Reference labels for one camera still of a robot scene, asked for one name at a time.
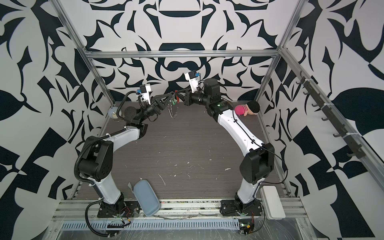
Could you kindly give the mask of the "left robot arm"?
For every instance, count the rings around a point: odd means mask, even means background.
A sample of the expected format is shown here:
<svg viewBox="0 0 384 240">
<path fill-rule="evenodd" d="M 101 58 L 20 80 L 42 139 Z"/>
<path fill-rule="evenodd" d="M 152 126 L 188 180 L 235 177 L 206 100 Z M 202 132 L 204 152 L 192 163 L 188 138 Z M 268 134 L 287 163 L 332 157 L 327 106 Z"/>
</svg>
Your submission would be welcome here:
<svg viewBox="0 0 384 240">
<path fill-rule="evenodd" d="M 128 97 L 125 95 L 115 111 L 118 119 L 126 122 L 123 129 L 103 137 L 86 139 L 76 159 L 74 175 L 77 180 L 94 187 L 99 198 L 106 205 L 112 206 L 124 201 L 122 192 L 117 188 L 112 177 L 114 152 L 142 138 L 148 128 L 143 121 L 154 115 L 159 116 L 173 96 L 173 93 L 157 95 L 150 97 L 148 103 L 139 109 L 129 106 L 122 110 Z"/>
</svg>

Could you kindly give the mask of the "red handled keyring tool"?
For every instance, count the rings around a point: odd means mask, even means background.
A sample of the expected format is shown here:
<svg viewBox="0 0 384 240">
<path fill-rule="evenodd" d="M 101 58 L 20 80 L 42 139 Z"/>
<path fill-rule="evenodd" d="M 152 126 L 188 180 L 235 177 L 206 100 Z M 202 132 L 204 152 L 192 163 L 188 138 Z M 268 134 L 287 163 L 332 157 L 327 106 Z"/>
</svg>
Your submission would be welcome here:
<svg viewBox="0 0 384 240">
<path fill-rule="evenodd" d="M 177 91 L 173 93 L 173 96 L 171 97 L 168 105 L 168 111 L 172 119 L 175 119 L 178 114 L 179 109 L 179 97 L 177 96 Z"/>
</svg>

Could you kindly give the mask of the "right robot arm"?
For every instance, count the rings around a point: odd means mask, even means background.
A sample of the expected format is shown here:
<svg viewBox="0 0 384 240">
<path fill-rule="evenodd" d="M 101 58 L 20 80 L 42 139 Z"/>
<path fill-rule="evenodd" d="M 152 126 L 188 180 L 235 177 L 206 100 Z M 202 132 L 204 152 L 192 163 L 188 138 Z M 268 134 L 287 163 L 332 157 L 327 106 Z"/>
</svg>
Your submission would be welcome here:
<svg viewBox="0 0 384 240">
<path fill-rule="evenodd" d="M 243 180 L 236 193 L 237 201 L 241 205 L 253 202 L 262 182 L 274 169 L 273 145 L 264 144 L 242 123 L 233 106 L 222 98 L 218 80 L 205 80 L 201 90 L 191 83 L 188 89 L 177 91 L 176 96 L 186 106 L 192 104 L 205 106 L 209 116 L 234 139 L 244 156 L 240 164 Z"/>
</svg>

